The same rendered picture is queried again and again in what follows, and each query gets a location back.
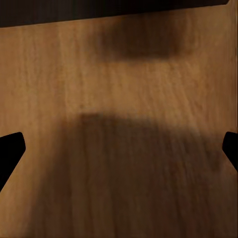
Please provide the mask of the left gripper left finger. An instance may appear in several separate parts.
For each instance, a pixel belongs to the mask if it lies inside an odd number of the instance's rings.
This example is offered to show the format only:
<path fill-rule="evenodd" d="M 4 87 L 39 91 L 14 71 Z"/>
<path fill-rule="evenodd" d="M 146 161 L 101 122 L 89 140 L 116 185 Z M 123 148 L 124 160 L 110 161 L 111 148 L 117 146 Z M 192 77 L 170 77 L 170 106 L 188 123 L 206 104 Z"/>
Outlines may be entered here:
<path fill-rule="evenodd" d="M 21 132 L 0 137 L 0 192 L 25 151 Z"/>

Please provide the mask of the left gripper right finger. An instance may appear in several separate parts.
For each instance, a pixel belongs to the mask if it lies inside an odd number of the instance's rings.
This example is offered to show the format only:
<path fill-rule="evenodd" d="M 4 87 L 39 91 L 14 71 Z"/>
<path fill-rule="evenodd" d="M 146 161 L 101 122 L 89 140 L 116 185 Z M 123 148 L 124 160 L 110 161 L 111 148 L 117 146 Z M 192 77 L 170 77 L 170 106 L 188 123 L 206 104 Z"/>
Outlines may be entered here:
<path fill-rule="evenodd" d="M 238 172 L 238 134 L 227 132 L 222 149 Z"/>

